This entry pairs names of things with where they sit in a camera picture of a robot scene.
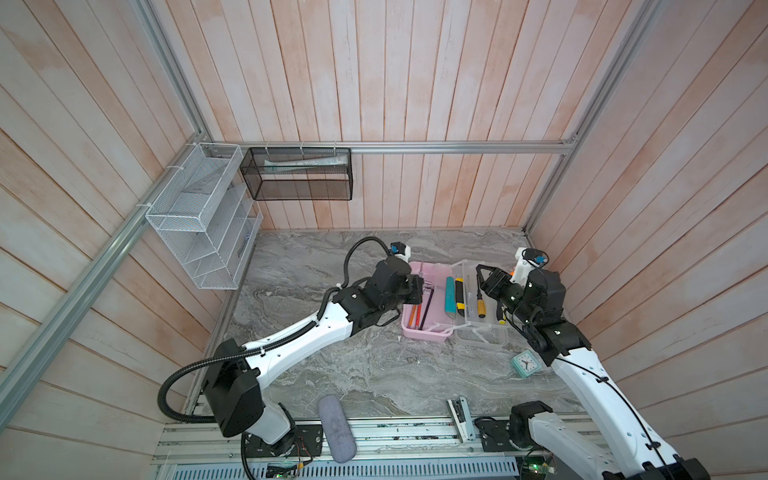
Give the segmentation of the orange yellow handled screwdriver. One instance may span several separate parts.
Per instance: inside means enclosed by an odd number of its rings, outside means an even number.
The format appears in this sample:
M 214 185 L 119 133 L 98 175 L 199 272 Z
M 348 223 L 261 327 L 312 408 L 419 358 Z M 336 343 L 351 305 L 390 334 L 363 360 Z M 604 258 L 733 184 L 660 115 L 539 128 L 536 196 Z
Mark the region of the orange yellow handled screwdriver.
M 477 315 L 480 319 L 484 319 L 487 315 L 487 311 L 486 311 L 485 301 L 483 298 L 483 291 L 482 291 L 483 276 L 482 276 L 482 268 L 480 266 L 476 267 L 476 283 L 477 283 L 477 293 L 476 293 Z

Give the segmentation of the teal handled tool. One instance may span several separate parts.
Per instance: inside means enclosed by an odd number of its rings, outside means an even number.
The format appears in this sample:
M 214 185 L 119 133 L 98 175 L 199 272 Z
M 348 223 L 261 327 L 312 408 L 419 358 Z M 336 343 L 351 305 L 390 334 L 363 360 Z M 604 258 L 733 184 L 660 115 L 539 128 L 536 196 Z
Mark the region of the teal handled tool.
M 456 318 L 455 279 L 451 276 L 445 279 L 444 310 L 449 318 Z

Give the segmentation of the pink plastic tool box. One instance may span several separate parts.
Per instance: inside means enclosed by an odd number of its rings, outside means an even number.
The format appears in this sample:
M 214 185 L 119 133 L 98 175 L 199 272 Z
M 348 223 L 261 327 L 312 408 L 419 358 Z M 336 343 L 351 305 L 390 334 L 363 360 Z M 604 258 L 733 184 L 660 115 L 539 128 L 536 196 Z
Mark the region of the pink plastic tool box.
M 424 280 L 422 302 L 403 307 L 402 333 L 412 340 L 500 349 L 507 327 L 496 317 L 497 302 L 479 287 L 477 260 L 454 264 L 412 261 L 412 272 Z

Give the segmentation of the black yellow stubby screwdriver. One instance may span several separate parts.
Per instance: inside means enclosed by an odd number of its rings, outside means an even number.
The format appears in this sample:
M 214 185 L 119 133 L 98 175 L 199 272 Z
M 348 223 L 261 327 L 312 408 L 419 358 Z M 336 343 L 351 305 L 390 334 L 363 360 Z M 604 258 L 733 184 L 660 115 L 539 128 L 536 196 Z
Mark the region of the black yellow stubby screwdriver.
M 461 317 L 464 317 L 466 313 L 466 305 L 464 281 L 462 278 L 454 279 L 454 298 L 457 314 Z

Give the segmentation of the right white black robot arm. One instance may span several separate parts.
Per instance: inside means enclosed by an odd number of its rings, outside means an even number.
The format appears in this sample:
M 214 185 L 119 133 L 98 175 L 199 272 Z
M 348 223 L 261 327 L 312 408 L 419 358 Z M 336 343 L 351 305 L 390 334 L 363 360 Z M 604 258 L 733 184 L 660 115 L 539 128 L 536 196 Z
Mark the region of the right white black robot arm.
M 495 301 L 502 320 L 576 395 L 603 436 L 601 448 L 542 401 L 510 410 L 510 442 L 523 450 L 547 450 L 585 479 L 707 479 L 696 458 L 681 456 L 621 392 L 579 328 L 562 315 L 565 288 L 543 269 L 542 253 L 519 259 L 512 273 L 480 264 L 480 290 Z

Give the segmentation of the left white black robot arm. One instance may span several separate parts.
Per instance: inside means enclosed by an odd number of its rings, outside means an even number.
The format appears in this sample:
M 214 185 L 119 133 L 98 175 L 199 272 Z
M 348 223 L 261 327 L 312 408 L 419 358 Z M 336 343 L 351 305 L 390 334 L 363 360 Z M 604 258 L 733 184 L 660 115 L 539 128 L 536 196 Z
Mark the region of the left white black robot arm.
M 400 316 L 403 306 L 422 301 L 424 280 L 409 265 L 410 247 L 393 242 L 383 248 L 386 256 L 371 276 L 345 279 L 329 288 L 319 309 L 305 319 L 244 345 L 224 341 L 212 357 L 171 374 L 158 391 L 161 413 L 187 424 L 215 422 L 224 437 L 238 436 L 243 446 L 263 446 L 273 456 L 299 452 L 294 420 L 282 404 L 266 398 L 266 389 L 314 353 L 367 328 L 383 327 L 385 314 Z M 181 413 L 167 400 L 175 383 L 198 370 L 204 373 L 202 393 L 211 409 L 208 416 Z

